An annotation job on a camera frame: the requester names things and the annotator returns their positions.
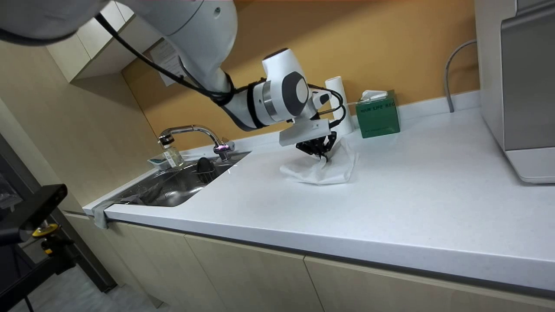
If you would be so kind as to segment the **white and grey appliance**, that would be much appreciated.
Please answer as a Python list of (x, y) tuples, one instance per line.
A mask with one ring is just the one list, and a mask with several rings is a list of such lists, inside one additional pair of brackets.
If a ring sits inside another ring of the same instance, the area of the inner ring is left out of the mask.
[(517, 176), (555, 184), (555, 0), (474, 0), (480, 112)]

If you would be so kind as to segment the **paper notice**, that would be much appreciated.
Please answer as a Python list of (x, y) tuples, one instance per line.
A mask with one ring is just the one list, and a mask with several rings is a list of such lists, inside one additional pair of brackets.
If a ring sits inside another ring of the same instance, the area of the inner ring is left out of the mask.
[(173, 75), (186, 78), (186, 73), (179, 61), (178, 52), (174, 49), (172, 44), (166, 42), (164, 39), (151, 47), (150, 56), (153, 62), (158, 66), (171, 72)]

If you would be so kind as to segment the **beige wall cabinet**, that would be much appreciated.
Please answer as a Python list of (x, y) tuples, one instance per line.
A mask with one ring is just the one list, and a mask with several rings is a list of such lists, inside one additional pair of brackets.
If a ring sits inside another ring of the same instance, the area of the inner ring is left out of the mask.
[[(111, 1), (101, 14), (118, 34), (138, 52), (145, 52), (161, 39), (144, 20), (122, 3)], [(91, 19), (65, 41), (47, 46), (67, 81), (119, 73), (134, 59), (96, 19)]]

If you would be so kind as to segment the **black sink brush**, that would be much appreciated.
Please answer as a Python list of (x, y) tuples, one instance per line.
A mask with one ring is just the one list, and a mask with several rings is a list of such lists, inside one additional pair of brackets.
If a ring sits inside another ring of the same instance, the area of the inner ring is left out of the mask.
[(217, 172), (214, 164), (206, 157), (198, 159), (193, 173), (196, 175), (198, 180), (204, 184), (209, 184), (217, 178)]

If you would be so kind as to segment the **clear soap bottle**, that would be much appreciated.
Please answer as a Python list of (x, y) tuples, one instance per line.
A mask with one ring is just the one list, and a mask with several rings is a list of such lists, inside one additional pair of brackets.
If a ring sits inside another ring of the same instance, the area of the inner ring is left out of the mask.
[(164, 145), (163, 148), (164, 156), (166, 160), (168, 160), (171, 168), (178, 168), (185, 164), (180, 152), (174, 146)]

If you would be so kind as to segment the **white paper towel roll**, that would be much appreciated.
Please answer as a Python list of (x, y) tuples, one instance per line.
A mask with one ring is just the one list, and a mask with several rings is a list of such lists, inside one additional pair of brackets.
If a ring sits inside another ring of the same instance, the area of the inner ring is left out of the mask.
[[(337, 132), (338, 137), (347, 136), (348, 134), (354, 131), (354, 126), (353, 126), (351, 114), (349, 112), (349, 105), (348, 105), (341, 76), (336, 76), (325, 80), (325, 87), (329, 90), (337, 91), (337, 93), (339, 93), (339, 95), (341, 95), (343, 99), (343, 106), (346, 108), (345, 118), (338, 126), (333, 127), (332, 130)], [(331, 99), (330, 99), (330, 105), (332, 109), (339, 108), (339, 101), (333, 95), (331, 96)], [(343, 116), (343, 109), (342, 108), (337, 109), (335, 112), (333, 112), (333, 121), (339, 120), (342, 116)]]

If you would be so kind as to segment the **grey cloth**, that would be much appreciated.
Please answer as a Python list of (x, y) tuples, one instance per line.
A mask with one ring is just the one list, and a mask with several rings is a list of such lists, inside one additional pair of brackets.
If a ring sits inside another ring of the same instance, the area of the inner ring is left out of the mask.
[(91, 209), (95, 225), (100, 229), (108, 229), (108, 218), (105, 210), (113, 204), (135, 204), (144, 205), (144, 201), (139, 195), (134, 194), (129, 197), (116, 197), (113, 199), (103, 200)]

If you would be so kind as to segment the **chrome tap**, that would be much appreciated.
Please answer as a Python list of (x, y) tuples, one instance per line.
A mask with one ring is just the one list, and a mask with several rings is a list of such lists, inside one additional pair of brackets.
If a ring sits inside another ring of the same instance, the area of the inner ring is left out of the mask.
[(230, 160), (230, 153), (235, 150), (234, 142), (224, 142), (224, 139), (219, 138), (212, 130), (207, 127), (198, 125), (170, 127), (166, 130), (163, 130), (159, 134), (158, 141), (163, 147), (171, 146), (171, 144), (175, 141), (175, 134), (189, 132), (200, 132), (206, 134), (214, 142), (213, 152), (217, 154), (223, 162)]

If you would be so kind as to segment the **beige cabinet door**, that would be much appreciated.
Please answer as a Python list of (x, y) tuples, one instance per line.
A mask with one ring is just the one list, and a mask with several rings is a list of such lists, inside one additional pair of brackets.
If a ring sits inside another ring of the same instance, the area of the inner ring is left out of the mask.
[(325, 312), (555, 312), (555, 299), (307, 256)]
[(185, 238), (229, 312), (324, 312), (304, 256)]
[(227, 311), (182, 233), (111, 222), (106, 234), (148, 294), (184, 312)]

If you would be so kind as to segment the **green tissue box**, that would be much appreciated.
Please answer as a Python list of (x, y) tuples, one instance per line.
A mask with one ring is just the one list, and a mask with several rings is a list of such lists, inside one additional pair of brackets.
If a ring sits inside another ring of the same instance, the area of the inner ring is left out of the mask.
[(359, 129), (363, 138), (386, 136), (401, 130), (396, 106), (396, 93), (363, 91), (355, 104)]

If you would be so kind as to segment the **steel sink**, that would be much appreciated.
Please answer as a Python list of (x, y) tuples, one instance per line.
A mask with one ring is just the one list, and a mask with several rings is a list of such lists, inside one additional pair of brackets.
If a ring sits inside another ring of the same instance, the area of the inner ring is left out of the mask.
[[(248, 152), (232, 153), (230, 160), (225, 162), (218, 156), (208, 159), (214, 164), (218, 178), (224, 173), (230, 173), (231, 168), (247, 155)], [(110, 199), (137, 194), (144, 201), (143, 206), (176, 207), (208, 185), (200, 182), (193, 173), (197, 161), (198, 159), (191, 160), (176, 169), (167, 169), (148, 175)]]

